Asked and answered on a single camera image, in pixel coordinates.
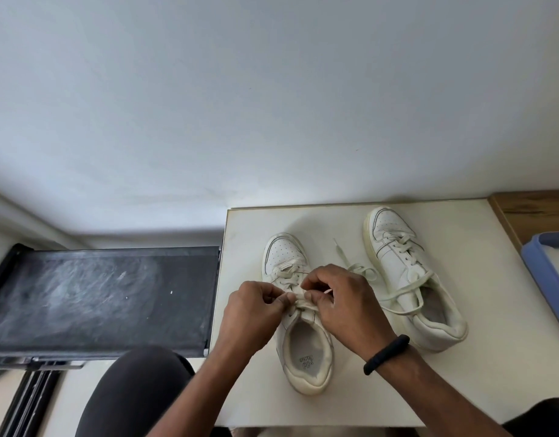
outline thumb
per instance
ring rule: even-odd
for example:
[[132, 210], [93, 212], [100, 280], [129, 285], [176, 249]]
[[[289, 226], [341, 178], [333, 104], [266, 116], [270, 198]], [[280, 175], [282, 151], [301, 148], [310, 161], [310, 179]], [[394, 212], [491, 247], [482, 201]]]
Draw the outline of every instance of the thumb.
[[283, 313], [286, 309], [291, 307], [296, 302], [296, 295], [292, 292], [283, 293], [281, 296], [276, 297], [275, 301], [271, 303], [273, 309]]
[[320, 312], [332, 308], [332, 296], [318, 290], [308, 290], [304, 293], [306, 301], [313, 303]]

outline white table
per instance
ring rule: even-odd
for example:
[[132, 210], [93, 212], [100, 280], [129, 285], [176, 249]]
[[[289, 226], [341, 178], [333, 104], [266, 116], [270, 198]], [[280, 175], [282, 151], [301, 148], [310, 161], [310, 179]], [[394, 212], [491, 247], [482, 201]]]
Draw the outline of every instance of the white table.
[[[219, 274], [212, 344], [229, 294], [261, 279], [269, 237], [298, 237], [313, 266], [340, 264], [332, 238], [351, 262], [370, 265], [362, 222], [375, 205], [229, 210]], [[429, 364], [499, 422], [559, 396], [559, 325], [486, 200], [392, 205], [418, 233], [431, 264], [469, 322], [465, 342]], [[378, 374], [335, 341], [331, 384], [316, 397], [295, 392], [269, 343], [254, 355], [228, 396], [217, 423], [226, 426], [422, 426]]]

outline shoe insole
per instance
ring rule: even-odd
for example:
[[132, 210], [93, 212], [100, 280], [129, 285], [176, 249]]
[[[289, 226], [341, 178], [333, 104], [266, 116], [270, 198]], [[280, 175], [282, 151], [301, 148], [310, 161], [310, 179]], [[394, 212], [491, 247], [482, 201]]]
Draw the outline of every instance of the shoe insole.
[[445, 310], [439, 294], [428, 286], [422, 286], [421, 296], [423, 297], [421, 314], [431, 322], [447, 325], [447, 316], [445, 315]]
[[320, 363], [324, 359], [324, 349], [319, 333], [307, 322], [299, 321], [291, 330], [289, 352], [294, 367], [311, 377], [317, 377]]

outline black tray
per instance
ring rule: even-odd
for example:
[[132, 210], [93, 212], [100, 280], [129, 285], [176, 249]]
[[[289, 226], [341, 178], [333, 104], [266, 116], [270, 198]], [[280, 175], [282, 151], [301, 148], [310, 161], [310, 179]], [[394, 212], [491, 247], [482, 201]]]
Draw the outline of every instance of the black tray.
[[0, 265], [0, 357], [115, 358], [208, 348], [218, 247], [33, 251]]

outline blue tray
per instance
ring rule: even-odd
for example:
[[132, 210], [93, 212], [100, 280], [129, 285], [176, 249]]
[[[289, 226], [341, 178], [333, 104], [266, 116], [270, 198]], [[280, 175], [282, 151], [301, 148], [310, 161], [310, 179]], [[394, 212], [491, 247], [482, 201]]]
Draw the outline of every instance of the blue tray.
[[546, 255], [544, 245], [559, 248], [559, 232], [534, 235], [523, 246], [521, 256], [554, 315], [559, 319], [559, 273]]

